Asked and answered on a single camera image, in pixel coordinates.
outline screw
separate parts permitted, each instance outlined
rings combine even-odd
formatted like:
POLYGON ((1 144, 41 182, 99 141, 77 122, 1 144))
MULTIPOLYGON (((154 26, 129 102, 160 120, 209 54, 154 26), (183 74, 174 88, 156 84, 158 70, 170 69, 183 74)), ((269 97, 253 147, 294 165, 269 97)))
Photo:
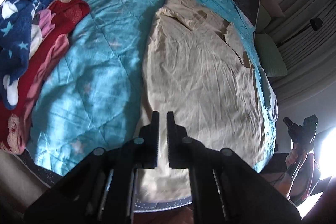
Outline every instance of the screw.
POLYGON ((190 137, 184 137, 184 138, 182 139, 182 142, 183 142, 183 143, 191 143, 192 141, 193 141, 193 139, 190 138, 190 137))
POLYGON ((228 157, 232 156, 232 150, 229 148, 223 148, 221 152, 223 153, 224 156, 228 156, 228 157))
POLYGON ((98 147, 96 148, 93 153, 96 155, 96 156, 101 156, 105 153, 105 149, 101 148, 101 147, 98 147))
POLYGON ((145 141, 145 140, 144 140, 143 138, 141 138, 141 137, 135 138, 135 139, 133 140, 133 142, 134 142, 135 144, 143 144, 144 141, 145 141))

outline cable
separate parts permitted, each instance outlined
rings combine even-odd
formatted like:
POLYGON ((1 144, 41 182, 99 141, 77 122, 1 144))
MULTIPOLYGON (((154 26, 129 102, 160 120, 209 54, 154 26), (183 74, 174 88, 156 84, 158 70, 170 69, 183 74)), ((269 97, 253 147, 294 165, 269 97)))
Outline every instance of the cable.
POLYGON ((274 186, 279 180, 282 179, 282 176, 287 172, 287 170, 286 170, 285 172, 283 172, 283 173, 280 175, 280 177, 278 177, 276 180, 269 181, 269 183, 274 182, 273 185, 272 185, 272 186, 274 186))

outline pink cloth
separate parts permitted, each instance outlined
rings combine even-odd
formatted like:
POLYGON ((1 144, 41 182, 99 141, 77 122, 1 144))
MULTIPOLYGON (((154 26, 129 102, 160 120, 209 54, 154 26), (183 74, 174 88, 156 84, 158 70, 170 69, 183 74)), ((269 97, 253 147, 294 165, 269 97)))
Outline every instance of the pink cloth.
POLYGON ((53 47, 48 52, 46 60, 41 64, 33 83, 27 93, 22 116, 20 117, 19 134, 22 136, 21 153, 26 147, 32 125, 32 110, 40 95, 43 83, 47 80, 53 69, 59 63, 60 59, 69 49, 69 40, 66 34, 61 34, 56 39, 53 47))
POLYGON ((55 29, 55 24, 51 23, 55 13, 51 14, 49 9, 45 9, 39 11, 38 14, 40 15, 39 27, 41 28, 42 37, 45 38, 53 29, 55 29))

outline green pillow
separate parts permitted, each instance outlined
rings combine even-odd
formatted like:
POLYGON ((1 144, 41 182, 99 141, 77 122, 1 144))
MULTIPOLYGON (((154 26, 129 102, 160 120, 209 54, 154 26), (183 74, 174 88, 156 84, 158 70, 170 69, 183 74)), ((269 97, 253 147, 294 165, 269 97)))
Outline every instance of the green pillow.
POLYGON ((268 34, 256 34, 254 45, 267 77, 287 75, 287 68, 281 54, 268 34))
POLYGON ((257 18, 257 25, 255 27, 255 33, 262 32, 270 22, 271 22, 271 16, 263 7, 263 5, 260 4, 257 18))

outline clothes pile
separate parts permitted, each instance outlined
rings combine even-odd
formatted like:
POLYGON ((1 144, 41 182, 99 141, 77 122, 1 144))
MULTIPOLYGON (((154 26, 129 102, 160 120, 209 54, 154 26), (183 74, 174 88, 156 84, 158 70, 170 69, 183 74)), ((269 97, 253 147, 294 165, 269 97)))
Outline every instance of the clothes pile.
POLYGON ((0 5, 0 149, 21 154, 43 83, 90 11, 82 0, 5 0, 0 5))

